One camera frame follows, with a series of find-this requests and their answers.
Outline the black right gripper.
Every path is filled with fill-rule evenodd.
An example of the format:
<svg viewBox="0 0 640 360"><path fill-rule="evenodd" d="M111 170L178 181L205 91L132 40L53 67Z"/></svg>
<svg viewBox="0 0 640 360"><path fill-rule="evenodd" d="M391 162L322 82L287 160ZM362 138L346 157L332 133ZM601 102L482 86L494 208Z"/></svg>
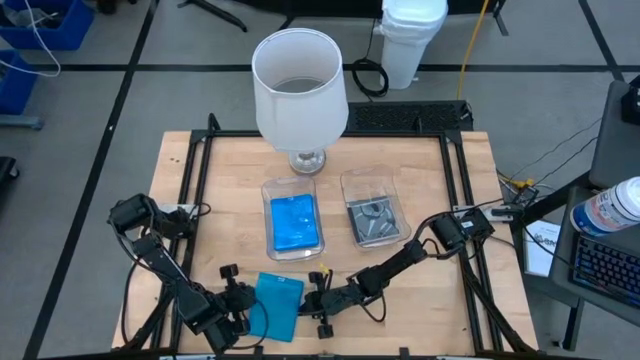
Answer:
<svg viewBox="0 0 640 360"><path fill-rule="evenodd" d="M309 282L316 287L316 291L309 292L300 306L301 316L311 316L321 323L317 327L319 339L329 339L334 336L333 326L329 324L329 317L336 315L353 305L347 286L331 288L332 270L310 272Z"/></svg>

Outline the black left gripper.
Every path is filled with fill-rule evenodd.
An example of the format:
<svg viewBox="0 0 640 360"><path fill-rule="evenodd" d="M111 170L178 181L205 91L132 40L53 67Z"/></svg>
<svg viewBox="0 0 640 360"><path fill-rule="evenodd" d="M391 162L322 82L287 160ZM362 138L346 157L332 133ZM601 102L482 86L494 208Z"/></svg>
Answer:
<svg viewBox="0 0 640 360"><path fill-rule="evenodd" d="M220 277L226 281L226 304L233 316L233 331L237 336L246 336L250 332L249 320L243 313L257 303L255 289L246 283L237 283L235 277L239 270L236 264L219 268Z"/></svg>

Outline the clear plastic bin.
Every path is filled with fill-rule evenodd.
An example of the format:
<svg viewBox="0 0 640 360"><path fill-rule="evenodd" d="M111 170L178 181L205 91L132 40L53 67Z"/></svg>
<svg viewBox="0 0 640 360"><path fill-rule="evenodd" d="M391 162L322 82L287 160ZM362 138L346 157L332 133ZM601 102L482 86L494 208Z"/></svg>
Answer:
<svg viewBox="0 0 640 360"><path fill-rule="evenodd" d="M406 240L411 228L407 223L404 212L394 184L393 169L386 165L376 165L367 168L359 168L345 171L340 176L342 194L347 210L347 204L354 201L371 201L382 197L389 197L393 203L396 212L397 225L400 230L399 234L393 238L386 239L381 242L365 244L364 246L356 243L363 249L372 249L391 245Z"/></svg>
<svg viewBox="0 0 640 360"><path fill-rule="evenodd" d="M264 205L264 220L267 243L266 253L271 260L277 262L302 261L319 256L324 251L325 241L322 233L321 218L316 196L316 187L315 182L311 177L296 176L268 180L263 184L261 188L261 194ZM292 197L302 194L310 194L314 198L315 219L317 223L320 242L317 246L311 248L304 248L286 252L275 251L270 201L275 198Z"/></svg>

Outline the white shade table lamp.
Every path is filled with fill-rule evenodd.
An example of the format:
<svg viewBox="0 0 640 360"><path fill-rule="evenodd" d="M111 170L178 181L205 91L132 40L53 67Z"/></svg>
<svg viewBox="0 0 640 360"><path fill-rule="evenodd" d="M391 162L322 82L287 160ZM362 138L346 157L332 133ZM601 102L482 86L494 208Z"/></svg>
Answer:
<svg viewBox="0 0 640 360"><path fill-rule="evenodd" d="M314 29L279 30L256 47L251 70L260 134L295 173L319 173L349 117L339 46Z"/></svg>

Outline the white paper sheet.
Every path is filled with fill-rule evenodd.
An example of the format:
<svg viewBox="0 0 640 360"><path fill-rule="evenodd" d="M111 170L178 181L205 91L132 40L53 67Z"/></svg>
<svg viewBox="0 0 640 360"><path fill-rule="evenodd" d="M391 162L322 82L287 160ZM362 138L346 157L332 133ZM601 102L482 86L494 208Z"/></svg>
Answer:
<svg viewBox="0 0 640 360"><path fill-rule="evenodd" d="M524 272L526 274L549 276L560 230L560 225L541 220L526 227L524 230Z"/></svg>

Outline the grey desk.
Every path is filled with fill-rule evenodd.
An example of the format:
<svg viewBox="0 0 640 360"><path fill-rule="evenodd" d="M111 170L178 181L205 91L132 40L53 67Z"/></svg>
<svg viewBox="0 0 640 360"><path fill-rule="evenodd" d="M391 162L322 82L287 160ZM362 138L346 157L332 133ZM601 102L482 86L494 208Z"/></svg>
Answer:
<svg viewBox="0 0 640 360"><path fill-rule="evenodd" d="M549 273L550 279L561 288L573 293L579 298L612 313L638 327L640 327L640 309L611 299L596 291L583 288L569 280L572 266L572 250L575 244L574 236L580 235L608 245L619 251L640 257L640 225L633 226L605 237L591 237L575 230L570 222L570 212L573 206L590 198L592 192L581 188L570 191L568 205L561 225L554 258Z"/></svg>

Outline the black chair part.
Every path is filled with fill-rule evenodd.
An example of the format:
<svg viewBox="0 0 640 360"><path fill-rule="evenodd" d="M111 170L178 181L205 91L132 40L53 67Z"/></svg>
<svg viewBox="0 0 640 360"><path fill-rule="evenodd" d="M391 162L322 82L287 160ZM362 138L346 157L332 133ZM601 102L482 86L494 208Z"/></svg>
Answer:
<svg viewBox="0 0 640 360"><path fill-rule="evenodd" d="M0 183L15 180L20 176L15 158L0 156Z"/></svg>

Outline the white trash can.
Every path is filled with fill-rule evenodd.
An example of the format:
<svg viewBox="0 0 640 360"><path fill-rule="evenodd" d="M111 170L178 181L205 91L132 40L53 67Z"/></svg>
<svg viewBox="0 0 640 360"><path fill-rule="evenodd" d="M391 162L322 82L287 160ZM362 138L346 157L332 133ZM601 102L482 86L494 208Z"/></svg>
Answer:
<svg viewBox="0 0 640 360"><path fill-rule="evenodd" d="M384 37L381 66L390 90L411 85L426 47L447 15L447 0L383 0L377 30Z"/></svg>

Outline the grey metal bar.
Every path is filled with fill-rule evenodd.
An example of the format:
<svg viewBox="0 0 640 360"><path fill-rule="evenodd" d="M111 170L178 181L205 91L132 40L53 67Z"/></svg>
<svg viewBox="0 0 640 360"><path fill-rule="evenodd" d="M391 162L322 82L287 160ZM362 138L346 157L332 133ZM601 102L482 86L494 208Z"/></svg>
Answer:
<svg viewBox="0 0 640 360"><path fill-rule="evenodd" d="M41 130L44 122L35 116L0 114L0 127L21 127Z"/></svg>

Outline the black keyboard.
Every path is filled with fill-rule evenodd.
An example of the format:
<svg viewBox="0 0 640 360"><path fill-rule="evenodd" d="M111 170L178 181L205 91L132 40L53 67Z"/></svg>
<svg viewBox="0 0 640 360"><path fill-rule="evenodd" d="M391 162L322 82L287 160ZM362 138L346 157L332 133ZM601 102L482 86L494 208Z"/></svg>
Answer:
<svg viewBox="0 0 640 360"><path fill-rule="evenodd" d="M574 236L569 280L640 309L640 257Z"/></svg>

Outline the black tripod leg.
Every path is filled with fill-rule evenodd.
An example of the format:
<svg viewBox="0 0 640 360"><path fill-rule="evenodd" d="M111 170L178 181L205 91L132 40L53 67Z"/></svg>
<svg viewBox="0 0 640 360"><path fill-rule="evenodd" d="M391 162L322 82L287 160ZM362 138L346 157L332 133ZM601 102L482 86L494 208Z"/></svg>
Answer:
<svg viewBox="0 0 640 360"><path fill-rule="evenodd" d="M238 27L242 32L248 31L247 26L238 17L209 3L207 0L184 0L183 2L179 3L177 7L184 8L189 5L195 5L200 9L205 10L206 12L220 18L221 20Z"/></svg>

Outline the blue storage crate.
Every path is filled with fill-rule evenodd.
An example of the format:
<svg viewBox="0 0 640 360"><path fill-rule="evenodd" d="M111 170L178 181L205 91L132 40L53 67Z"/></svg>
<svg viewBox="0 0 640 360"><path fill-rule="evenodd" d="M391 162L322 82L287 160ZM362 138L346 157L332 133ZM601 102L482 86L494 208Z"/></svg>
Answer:
<svg viewBox="0 0 640 360"><path fill-rule="evenodd" d="M29 3L37 19L37 10L58 14L51 26L37 26L37 32L49 50L77 50L93 22L93 11L82 0L5 0L10 11L27 11ZM16 49L43 50L31 27L30 14L25 13L26 25L0 26L0 38Z"/></svg>
<svg viewBox="0 0 640 360"><path fill-rule="evenodd" d="M21 115L29 100L36 74L15 50L0 50L0 114Z"/></svg>

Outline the grey side table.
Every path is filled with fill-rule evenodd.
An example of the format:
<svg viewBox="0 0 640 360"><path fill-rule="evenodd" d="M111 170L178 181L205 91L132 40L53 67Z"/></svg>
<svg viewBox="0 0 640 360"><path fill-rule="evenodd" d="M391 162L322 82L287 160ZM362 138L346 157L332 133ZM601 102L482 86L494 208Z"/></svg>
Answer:
<svg viewBox="0 0 640 360"><path fill-rule="evenodd" d="M610 83L600 123L590 182L608 188L640 176L640 125L622 119L621 99L631 86L623 81Z"/></svg>

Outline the black desktop device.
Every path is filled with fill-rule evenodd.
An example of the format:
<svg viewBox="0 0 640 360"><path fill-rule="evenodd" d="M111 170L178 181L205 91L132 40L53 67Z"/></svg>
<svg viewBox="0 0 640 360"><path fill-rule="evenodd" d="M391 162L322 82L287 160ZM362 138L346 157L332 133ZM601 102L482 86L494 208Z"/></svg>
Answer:
<svg viewBox="0 0 640 360"><path fill-rule="evenodd" d="M621 98L621 113L624 122L640 126L640 75L629 83L627 93Z"/></svg>

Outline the black metal table frame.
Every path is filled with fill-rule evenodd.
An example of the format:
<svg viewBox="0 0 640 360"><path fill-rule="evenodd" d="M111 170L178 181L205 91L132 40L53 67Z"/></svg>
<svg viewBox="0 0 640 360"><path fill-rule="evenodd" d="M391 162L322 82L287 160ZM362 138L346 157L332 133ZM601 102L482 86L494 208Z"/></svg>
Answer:
<svg viewBox="0 0 640 360"><path fill-rule="evenodd" d="M184 285L192 291L206 309L217 304L209 298L207 291L197 289L190 280L195 244L200 218L204 215L204 191L213 139L216 137L262 136L277 150L288 153L309 153L322 150L341 137L346 128L344 121L291 125L277 121L267 122L259 132L233 132L223 130L215 115L210 114L207 128L190 133L186 162L176 208L167 212L160 209L150 197L136 195L121 201L119 208L111 210L109 223L113 225L118 241L131 256L134 266L144 268L157 275L162 282L158 303L134 336L125 340L123 350L139 350L146 342L153 348L160 342L166 313L172 312L171 338L178 340L181 331L181 315L178 311L179 287ZM134 217L128 224L116 223L119 214Z"/></svg>

